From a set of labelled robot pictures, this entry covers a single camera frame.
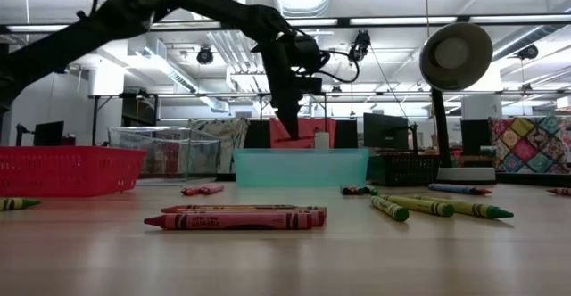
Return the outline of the clear plastic bin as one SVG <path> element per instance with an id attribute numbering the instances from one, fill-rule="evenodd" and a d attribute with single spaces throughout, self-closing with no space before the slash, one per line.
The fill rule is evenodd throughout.
<path id="1" fill-rule="evenodd" d="M 111 147 L 145 151 L 141 177 L 215 175 L 221 139 L 188 127 L 110 127 Z"/>

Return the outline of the colourful patchwork quilt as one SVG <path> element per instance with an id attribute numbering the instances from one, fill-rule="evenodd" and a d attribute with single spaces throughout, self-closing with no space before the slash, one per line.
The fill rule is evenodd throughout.
<path id="1" fill-rule="evenodd" d="M 489 119 L 499 172 L 571 174 L 571 118 Z"/>

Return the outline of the red cloth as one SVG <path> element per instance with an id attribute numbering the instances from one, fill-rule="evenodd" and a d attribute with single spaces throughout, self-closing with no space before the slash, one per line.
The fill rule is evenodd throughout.
<path id="1" fill-rule="evenodd" d="M 330 149 L 334 148 L 335 120 L 324 118 L 299 118 L 299 139 L 290 140 L 288 136 L 276 136 L 272 133 L 272 119 L 269 124 L 271 148 L 274 149 L 315 149 L 314 135 L 316 132 L 328 132 Z"/>

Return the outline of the black plastic basket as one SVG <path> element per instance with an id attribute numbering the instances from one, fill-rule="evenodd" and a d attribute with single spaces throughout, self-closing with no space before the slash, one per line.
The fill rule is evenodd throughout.
<path id="1" fill-rule="evenodd" d="M 429 185 L 436 180 L 439 167 L 436 155 L 377 155 L 368 159 L 366 179 L 384 186 Z"/>

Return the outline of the black metal table frame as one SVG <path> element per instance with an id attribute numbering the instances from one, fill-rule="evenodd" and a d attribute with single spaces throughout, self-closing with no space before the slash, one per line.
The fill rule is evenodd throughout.
<path id="1" fill-rule="evenodd" d="M 150 126 L 156 126 L 159 120 L 160 99 L 159 95 L 155 93 L 147 93 L 146 91 L 139 90 L 137 93 L 123 92 L 117 95 L 89 95 L 88 98 L 93 100 L 92 145 L 96 145 L 99 111 L 112 99 L 135 99 L 138 102 L 151 99 L 150 106 L 153 108 L 153 118 L 148 121 L 148 124 Z"/>

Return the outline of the dark shelf unit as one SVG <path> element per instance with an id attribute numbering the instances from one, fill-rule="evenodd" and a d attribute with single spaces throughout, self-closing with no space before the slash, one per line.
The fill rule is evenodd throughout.
<path id="1" fill-rule="evenodd" d="M 135 98 L 122 101 L 121 125 L 123 127 L 150 127 L 155 123 L 155 110 L 152 103 Z"/>

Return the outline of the white desk lamp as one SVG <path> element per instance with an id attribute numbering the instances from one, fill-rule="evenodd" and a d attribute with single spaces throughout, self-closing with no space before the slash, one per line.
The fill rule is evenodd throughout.
<path id="1" fill-rule="evenodd" d="M 489 185 L 496 182 L 492 168 L 454 168 L 451 165 L 445 92 L 462 91 L 478 82 L 492 62 L 492 41 L 473 23 L 456 22 L 438 29 L 424 44 L 419 68 L 431 87 L 439 152 L 436 181 L 440 184 Z"/>

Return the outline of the black partition panel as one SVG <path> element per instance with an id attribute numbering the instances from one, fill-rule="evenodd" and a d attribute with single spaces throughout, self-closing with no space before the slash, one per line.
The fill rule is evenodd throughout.
<path id="1" fill-rule="evenodd" d="M 338 119 L 335 122 L 335 149 L 356 149 L 358 132 L 356 119 Z"/>
<path id="2" fill-rule="evenodd" d="M 271 147 L 268 120 L 250 120 L 244 140 L 246 149 L 268 149 Z"/>

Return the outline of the blue crayon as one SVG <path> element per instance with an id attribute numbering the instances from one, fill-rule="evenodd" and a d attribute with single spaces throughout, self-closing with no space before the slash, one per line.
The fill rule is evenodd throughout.
<path id="1" fill-rule="evenodd" d="M 428 186 L 430 190 L 446 193 L 460 193 L 460 194 L 471 194 L 471 190 L 476 187 L 468 185 L 446 185 L 446 184 L 430 184 Z"/>

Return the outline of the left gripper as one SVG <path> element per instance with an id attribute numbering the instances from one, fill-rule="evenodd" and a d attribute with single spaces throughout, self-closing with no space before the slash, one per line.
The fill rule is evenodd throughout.
<path id="1" fill-rule="evenodd" d="M 297 113 L 301 94 L 294 87 L 294 72 L 287 48 L 294 45 L 297 32 L 282 33 L 270 40 L 260 42 L 260 53 L 271 92 L 271 105 L 277 109 L 272 121 L 272 133 L 290 140 L 298 140 Z"/>

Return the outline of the red plastic basket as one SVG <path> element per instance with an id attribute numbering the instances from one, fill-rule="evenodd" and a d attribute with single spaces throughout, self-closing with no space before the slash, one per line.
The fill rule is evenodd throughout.
<path id="1" fill-rule="evenodd" d="M 0 196 L 79 198 L 135 187 L 145 152 L 100 146 L 0 147 Z"/>

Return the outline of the black ceiling spotlight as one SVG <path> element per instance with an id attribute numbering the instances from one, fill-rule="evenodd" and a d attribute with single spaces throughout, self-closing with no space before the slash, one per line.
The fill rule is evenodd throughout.
<path id="1" fill-rule="evenodd" d="M 196 55 L 196 60 L 201 65 L 209 65 L 213 62 L 213 52 L 210 45 L 202 45 L 198 54 Z"/>
<path id="2" fill-rule="evenodd" d="M 533 60 L 539 54 L 539 50 L 535 45 L 529 45 L 517 52 L 517 58 L 523 60 Z"/>

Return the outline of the black overhead light bar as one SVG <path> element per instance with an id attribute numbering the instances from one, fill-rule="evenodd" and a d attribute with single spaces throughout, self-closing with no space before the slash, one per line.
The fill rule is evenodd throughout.
<path id="1" fill-rule="evenodd" d="M 287 22 L 300 29 L 442 27 L 454 22 L 470 22 L 484 26 L 569 25 L 571 24 L 571 13 L 443 15 L 428 17 L 301 18 L 288 19 Z M 151 27 L 151 31 L 202 31 L 228 29 L 232 29 L 229 24 L 207 20 L 162 21 L 154 23 Z"/>

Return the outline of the teal plastic bin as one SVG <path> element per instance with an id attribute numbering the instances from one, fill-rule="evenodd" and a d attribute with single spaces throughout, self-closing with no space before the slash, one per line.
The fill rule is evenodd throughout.
<path id="1" fill-rule="evenodd" d="M 242 187 L 364 185 L 366 149 L 241 149 L 233 153 Z"/>

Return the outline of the floral patterned cloth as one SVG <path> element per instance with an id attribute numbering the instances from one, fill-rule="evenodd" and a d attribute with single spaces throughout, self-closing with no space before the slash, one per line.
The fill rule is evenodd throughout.
<path id="1" fill-rule="evenodd" d="M 221 140 L 219 151 L 219 174 L 231 174 L 234 172 L 233 151 L 242 149 L 249 127 L 249 121 L 239 119 L 217 120 L 191 120 L 188 126 L 192 129 L 203 131 Z"/>

